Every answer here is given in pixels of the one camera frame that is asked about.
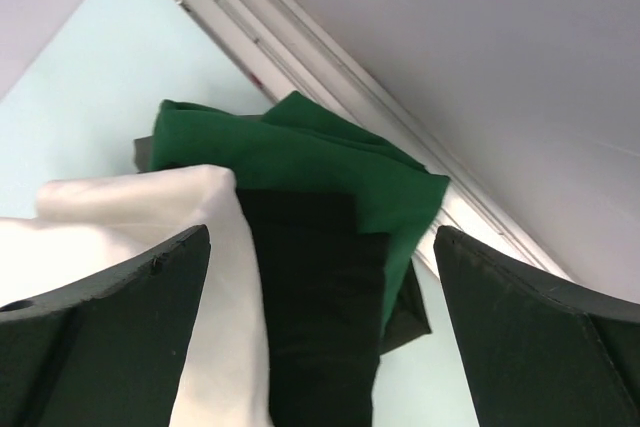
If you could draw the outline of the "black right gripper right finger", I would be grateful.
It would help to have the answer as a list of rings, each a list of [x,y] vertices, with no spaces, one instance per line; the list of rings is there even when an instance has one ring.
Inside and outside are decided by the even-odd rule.
[[[434,252],[482,426],[636,426],[639,307],[450,226]]]

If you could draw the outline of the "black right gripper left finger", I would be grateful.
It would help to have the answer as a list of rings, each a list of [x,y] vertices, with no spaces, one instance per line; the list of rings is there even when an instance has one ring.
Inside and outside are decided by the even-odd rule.
[[[4,426],[166,426],[210,254],[205,226],[1,308]]]

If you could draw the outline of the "white floral print t-shirt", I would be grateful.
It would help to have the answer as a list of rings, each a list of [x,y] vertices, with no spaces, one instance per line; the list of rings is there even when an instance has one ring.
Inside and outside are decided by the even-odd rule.
[[[226,168],[52,181],[32,219],[1,222],[1,298],[45,293],[203,225],[211,252],[174,426],[267,426],[269,354],[258,264]]]

